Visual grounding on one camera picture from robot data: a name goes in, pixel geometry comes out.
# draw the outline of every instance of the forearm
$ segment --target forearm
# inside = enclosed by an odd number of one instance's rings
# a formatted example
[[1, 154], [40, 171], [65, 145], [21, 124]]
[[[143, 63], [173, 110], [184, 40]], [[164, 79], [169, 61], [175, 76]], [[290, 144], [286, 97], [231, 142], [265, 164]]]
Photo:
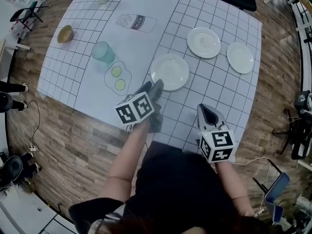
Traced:
[[215, 168], [221, 179], [224, 190], [231, 199], [248, 196], [247, 189], [243, 181], [230, 162], [223, 161], [215, 163]]
[[129, 182], [132, 181], [149, 127], [149, 120], [145, 120], [133, 129], [115, 159], [109, 172], [109, 177], [116, 177]]

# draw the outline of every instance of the plate rim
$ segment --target plate rim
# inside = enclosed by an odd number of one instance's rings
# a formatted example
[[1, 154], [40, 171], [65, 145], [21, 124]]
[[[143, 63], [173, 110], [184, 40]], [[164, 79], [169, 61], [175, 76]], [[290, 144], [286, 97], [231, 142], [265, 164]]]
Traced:
[[228, 46], [228, 48], [227, 48], [227, 50], [226, 50], [226, 57], [227, 57], [227, 59], [228, 59], [228, 61], [229, 61], [229, 63], [230, 63], [230, 66], [231, 66], [236, 72], [238, 72], [238, 73], [240, 73], [240, 74], [245, 75], [245, 74], [250, 73], [250, 72], [253, 70], [253, 66], [251, 67], [251, 70], [248, 71], [248, 72], [240, 72], [240, 71], [238, 71], [235, 67], [232, 66], [231, 61], [230, 61], [231, 58], [229, 58], [229, 48], [230, 48], [230, 46], [232, 46], [232, 48], [233, 48], [233, 45], [241, 45], [241, 46], [243, 46], [243, 47], [246, 47], [246, 48], [248, 49], [249, 53], [251, 54], [251, 56], [253, 57], [253, 65], [254, 65], [254, 56], [253, 56], [251, 50], [250, 50], [246, 45], [244, 45], [243, 43], [241, 43], [241, 42], [239, 42], [239, 41], [234, 41], [234, 42], [232, 42], [232, 43], [229, 44], [229, 46]]
[[[192, 32], [197, 31], [197, 30], [199, 30], [199, 29], [205, 29], [205, 30], [207, 30], [208, 32], [212, 32], [213, 34], [216, 35], [216, 37], [217, 37], [217, 39], [218, 39], [218, 42], [219, 42], [219, 50], [218, 50], [218, 52], [217, 52], [214, 56], [209, 56], [209, 57], [207, 57], [207, 54], [197, 54], [197, 53], [195, 53], [195, 52], [192, 50], [191, 44], [190, 44], [190, 37], [191, 37]], [[192, 30], [188, 33], [186, 41], [187, 41], [187, 45], [188, 45], [188, 47], [190, 48], [190, 50], [192, 51], [192, 53], [194, 53], [196, 56], [199, 56], [199, 57], [202, 57], [202, 58], [206, 58], [206, 59], [214, 58], [214, 57], [216, 57], [216, 56], [220, 53], [220, 51], [221, 51], [221, 41], [220, 41], [219, 36], [218, 36], [213, 30], [208, 29], [208, 28], [206, 28], [206, 27], [196, 27], [196, 28], [192, 29]]]
[[176, 88], [176, 89], [170, 89], [170, 90], [168, 90], [168, 89], [165, 89], [165, 84], [164, 84], [164, 90], [165, 90], [165, 91], [176, 91], [176, 90], [182, 88], [182, 87], [186, 84], [186, 82], [188, 81], [188, 79], [189, 79], [189, 77], [190, 77], [190, 67], [189, 67], [189, 65], [187, 64], [186, 60], [185, 60], [184, 58], [182, 58], [181, 56], [179, 56], [179, 55], [177, 55], [177, 54], [174, 54], [174, 53], [166, 53], [166, 54], [164, 54], [164, 55], [162, 55], [162, 56], [156, 58], [156, 59], [152, 62], [152, 65], [151, 65], [151, 79], [152, 79], [153, 83], [155, 83], [155, 81], [154, 81], [154, 79], [153, 79], [153, 76], [152, 76], [153, 69], [155, 68], [155, 65], [156, 65], [157, 61], [159, 61], [160, 59], [164, 58], [165, 56], [173, 56], [173, 57], [175, 57], [175, 58], [177, 58], [177, 59], [181, 59], [182, 62], [184, 62], [185, 66], [187, 67], [187, 71], [188, 71], [187, 77], [186, 77], [185, 82], [183, 83], [182, 86], [180, 86], [179, 88]]

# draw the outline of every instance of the brown bowl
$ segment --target brown bowl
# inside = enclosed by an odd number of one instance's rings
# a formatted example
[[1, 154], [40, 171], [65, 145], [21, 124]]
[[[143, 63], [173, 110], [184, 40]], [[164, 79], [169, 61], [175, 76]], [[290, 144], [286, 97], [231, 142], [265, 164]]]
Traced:
[[69, 42], [74, 36], [72, 26], [64, 26], [58, 33], [58, 43]]

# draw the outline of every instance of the sleeve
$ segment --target sleeve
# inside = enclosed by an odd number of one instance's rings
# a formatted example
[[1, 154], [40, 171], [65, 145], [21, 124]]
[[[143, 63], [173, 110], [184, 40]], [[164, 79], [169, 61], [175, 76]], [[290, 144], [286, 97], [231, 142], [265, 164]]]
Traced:
[[96, 198], [69, 208], [68, 212], [79, 234], [88, 234], [93, 222], [105, 218], [123, 202], [112, 198]]

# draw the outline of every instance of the white cube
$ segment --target white cube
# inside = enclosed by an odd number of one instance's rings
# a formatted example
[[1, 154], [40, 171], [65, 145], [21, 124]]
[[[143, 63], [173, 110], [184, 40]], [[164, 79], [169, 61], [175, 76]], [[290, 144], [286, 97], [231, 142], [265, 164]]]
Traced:
[[236, 152], [234, 132], [219, 130], [201, 132], [199, 147], [209, 163], [229, 160]]
[[154, 112], [146, 92], [126, 98], [114, 109], [124, 126], [140, 123]]

